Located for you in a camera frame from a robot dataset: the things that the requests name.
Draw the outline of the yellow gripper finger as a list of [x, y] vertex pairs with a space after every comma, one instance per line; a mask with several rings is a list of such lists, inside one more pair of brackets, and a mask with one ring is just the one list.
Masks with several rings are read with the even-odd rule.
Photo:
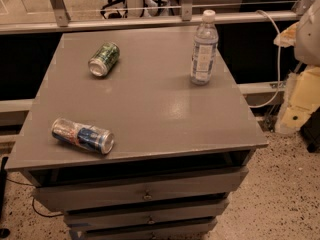
[[276, 36], [276, 38], [274, 39], [274, 44], [284, 48], [294, 46], [296, 43], [297, 27], [298, 23], [290, 25], [288, 28], [286, 28]]
[[302, 73], [290, 73], [275, 132], [293, 134], [320, 107], [320, 68], [308, 65]]

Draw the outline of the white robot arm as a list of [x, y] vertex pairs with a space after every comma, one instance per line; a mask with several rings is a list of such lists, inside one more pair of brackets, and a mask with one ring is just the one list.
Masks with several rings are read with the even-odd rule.
[[298, 131], [320, 107], [320, 0], [315, 0], [301, 19], [277, 35], [274, 44], [294, 47], [296, 60], [306, 65], [301, 73], [290, 73], [275, 131]]

